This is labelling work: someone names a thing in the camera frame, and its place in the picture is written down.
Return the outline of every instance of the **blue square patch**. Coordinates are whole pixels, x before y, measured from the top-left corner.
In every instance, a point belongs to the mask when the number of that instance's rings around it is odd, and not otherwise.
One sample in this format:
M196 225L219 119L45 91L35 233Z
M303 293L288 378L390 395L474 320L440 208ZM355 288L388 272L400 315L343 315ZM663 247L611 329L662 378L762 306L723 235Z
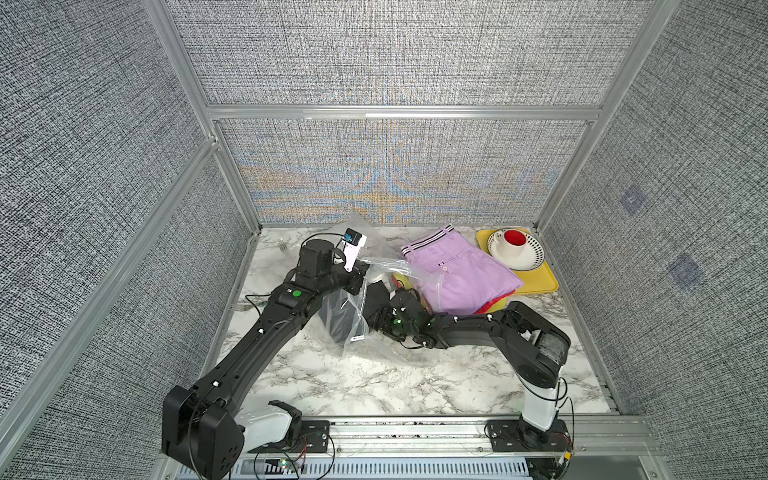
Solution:
M619 203L627 211L630 217L637 215L640 208L645 203L646 197L640 187L632 185L624 192L624 195L619 199Z
M689 290L704 280L699 264L687 253L681 253L667 267L667 272L680 290Z

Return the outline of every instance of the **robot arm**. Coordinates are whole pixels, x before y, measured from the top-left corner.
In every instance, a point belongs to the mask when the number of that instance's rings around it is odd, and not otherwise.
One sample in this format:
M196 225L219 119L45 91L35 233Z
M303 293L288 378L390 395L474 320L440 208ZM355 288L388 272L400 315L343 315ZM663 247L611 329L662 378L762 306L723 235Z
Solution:
M163 453L210 480L220 480L230 471L245 443L244 427L235 423L234 416L266 365L319 310L324 296L340 289L359 293L369 265L354 258L362 246L358 241L364 242L365 237L347 230L344 251L349 255L325 240L301 246L299 264L270 294L245 337L191 388L175 386L166 395ZM489 424L492 444L511 445L507 451L518 446L535 451L563 449L564 423L553 420L559 372L571 341L526 305L512 302L506 310L479 316L432 315L408 290L398 289L390 299L383 283L374 283L368 288L363 314L372 329L398 341L411 336L426 348L499 348L527 390L523 419L515 424L518 442L507 442L507 432L497 434Z
M346 239L351 244L359 235ZM243 451L243 428L234 416L250 387L280 348L319 310L324 296L339 289L359 293L368 267L351 256L347 259L326 240L303 244L298 266L270 294L245 337L191 388L175 386L166 395L163 453L205 478L223 478Z
M410 290L398 288L392 299L383 283L368 287L366 320L371 329L398 342L408 336L425 348L447 349L458 345L494 346L509 361L525 387L522 421L515 426L516 446L546 449L566 428L553 429L557 402L562 399L560 369L568 358L571 339L543 316L521 302L484 315L430 314ZM554 444L562 450L562 438Z

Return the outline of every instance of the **red fabric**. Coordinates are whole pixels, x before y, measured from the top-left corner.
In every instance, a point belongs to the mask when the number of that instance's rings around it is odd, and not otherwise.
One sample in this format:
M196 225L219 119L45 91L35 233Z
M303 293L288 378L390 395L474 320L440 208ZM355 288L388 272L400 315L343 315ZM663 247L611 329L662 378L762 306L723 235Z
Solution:
M518 247L521 245L525 245L525 242L527 241L527 239L525 238L525 235L522 232L518 232L517 230L505 231L504 240L507 240L507 243L511 243L512 245L517 245Z
M496 304L496 302L498 302L499 300L501 300L503 298L507 298L508 296L512 295L513 293L515 293L514 290L512 290L510 293L505 293L504 295L497 296L496 298L494 298L490 302L487 302L485 305L481 306L480 310L475 312L475 314L477 314L477 313L487 313L491 309L491 307Z

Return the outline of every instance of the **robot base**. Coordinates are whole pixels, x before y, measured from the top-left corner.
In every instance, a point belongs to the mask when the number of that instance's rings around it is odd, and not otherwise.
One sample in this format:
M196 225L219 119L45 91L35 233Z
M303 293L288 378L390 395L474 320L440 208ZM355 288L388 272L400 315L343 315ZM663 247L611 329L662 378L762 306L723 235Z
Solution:
M565 452L570 443L565 422L555 419L552 427L542 432L525 420L488 420L485 434L494 452Z

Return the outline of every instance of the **black bracket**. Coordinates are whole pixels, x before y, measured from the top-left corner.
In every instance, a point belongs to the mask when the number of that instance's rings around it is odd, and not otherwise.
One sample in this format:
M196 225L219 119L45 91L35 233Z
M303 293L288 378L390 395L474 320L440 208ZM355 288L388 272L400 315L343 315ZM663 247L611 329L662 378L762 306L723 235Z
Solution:
M328 452L328 434L331 431L331 422L325 420L304 420L301 422L301 433L306 438L307 453ZM303 439L299 440L295 447L290 449L292 453L301 453L304 450Z
M488 420L485 434L494 452L564 452L569 438L560 419L555 419L546 432L529 428L523 420Z

